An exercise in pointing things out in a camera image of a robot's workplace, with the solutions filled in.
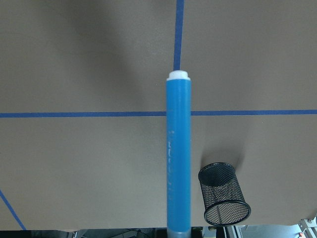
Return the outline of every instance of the white marker cap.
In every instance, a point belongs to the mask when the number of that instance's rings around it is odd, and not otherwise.
[[[191,233],[191,229],[186,232],[174,232],[167,228],[167,238],[190,238]]]
[[[182,71],[182,70],[175,70],[175,71],[169,73],[169,78],[167,79],[167,81],[174,80],[174,79],[190,80],[190,78],[188,77],[188,73],[186,71]]]

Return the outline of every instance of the blue painter's tape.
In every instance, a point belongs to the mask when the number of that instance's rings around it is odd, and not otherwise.
[[[180,58],[181,58],[181,50],[182,50],[182,33],[183,33],[183,17],[184,17],[184,0],[177,0],[173,70],[180,69]]]
[[[192,111],[192,116],[314,115],[317,110]]]
[[[166,112],[0,113],[0,118],[163,117]]]
[[[7,200],[7,198],[5,197],[5,195],[2,193],[2,191],[0,190],[0,197],[2,198],[2,200],[4,201],[4,203],[6,204],[7,208],[10,210],[12,216],[15,218],[15,220],[18,222],[18,224],[20,225],[20,227],[23,230],[26,230],[25,226],[23,225],[23,223],[21,222],[20,218],[18,217],[18,215],[15,213],[13,207],[11,206],[11,204],[9,203],[9,201]]]
[[[192,116],[316,115],[317,110],[191,111]],[[0,118],[164,117],[166,112],[0,113]]]

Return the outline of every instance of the cable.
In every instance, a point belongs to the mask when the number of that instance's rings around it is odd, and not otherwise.
[[[128,229],[128,228],[126,228],[126,230],[129,230],[129,231],[132,231],[132,232],[142,233],[142,234],[146,235],[148,238],[151,238],[148,234],[146,234],[146,233],[144,233],[144,232],[142,232],[140,230],[133,230],[133,229]]]

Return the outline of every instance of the mesh cup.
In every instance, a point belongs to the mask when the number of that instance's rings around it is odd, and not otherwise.
[[[213,163],[198,174],[203,193],[206,222],[214,226],[237,224],[249,217],[234,168],[227,163]]]

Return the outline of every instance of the blue marker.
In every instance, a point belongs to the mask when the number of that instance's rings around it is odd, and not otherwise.
[[[187,72],[176,70],[166,81],[167,235],[190,238],[190,98]]]

